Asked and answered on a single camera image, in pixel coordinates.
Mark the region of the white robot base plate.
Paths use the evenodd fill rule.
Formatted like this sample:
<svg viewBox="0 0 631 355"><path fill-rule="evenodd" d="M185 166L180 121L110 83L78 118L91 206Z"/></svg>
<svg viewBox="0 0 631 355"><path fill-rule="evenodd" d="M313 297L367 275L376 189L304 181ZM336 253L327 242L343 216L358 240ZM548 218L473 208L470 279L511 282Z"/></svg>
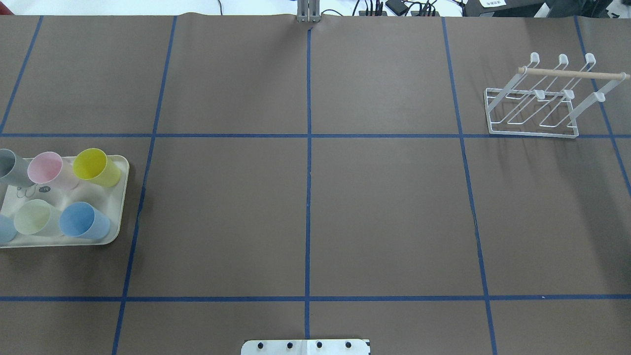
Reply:
<svg viewBox="0 0 631 355"><path fill-rule="evenodd" d="M364 339L251 340L241 348L242 355L370 355Z"/></svg>

